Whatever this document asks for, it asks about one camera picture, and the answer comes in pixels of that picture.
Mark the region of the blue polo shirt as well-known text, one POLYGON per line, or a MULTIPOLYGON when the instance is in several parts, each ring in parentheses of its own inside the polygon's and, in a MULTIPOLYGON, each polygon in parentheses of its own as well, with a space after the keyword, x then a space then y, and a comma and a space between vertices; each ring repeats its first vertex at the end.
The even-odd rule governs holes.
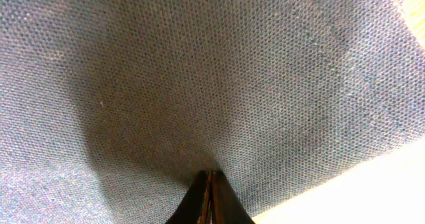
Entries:
POLYGON ((251 216, 424 135, 402 0, 1 0, 1 222, 251 216))

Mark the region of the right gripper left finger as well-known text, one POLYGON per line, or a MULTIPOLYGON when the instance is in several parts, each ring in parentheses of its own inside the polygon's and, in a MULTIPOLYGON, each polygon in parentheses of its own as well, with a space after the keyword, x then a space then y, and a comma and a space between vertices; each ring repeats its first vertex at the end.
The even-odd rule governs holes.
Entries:
POLYGON ((189 189, 166 224, 207 224, 211 222, 210 171, 196 174, 189 189))

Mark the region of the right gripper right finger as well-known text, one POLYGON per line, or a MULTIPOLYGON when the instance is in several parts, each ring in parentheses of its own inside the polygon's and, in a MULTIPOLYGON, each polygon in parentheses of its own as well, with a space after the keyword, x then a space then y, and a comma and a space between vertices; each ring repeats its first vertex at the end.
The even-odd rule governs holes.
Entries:
POLYGON ((214 224, 254 224, 225 174, 222 171, 214 171, 211 181, 212 222, 214 224))

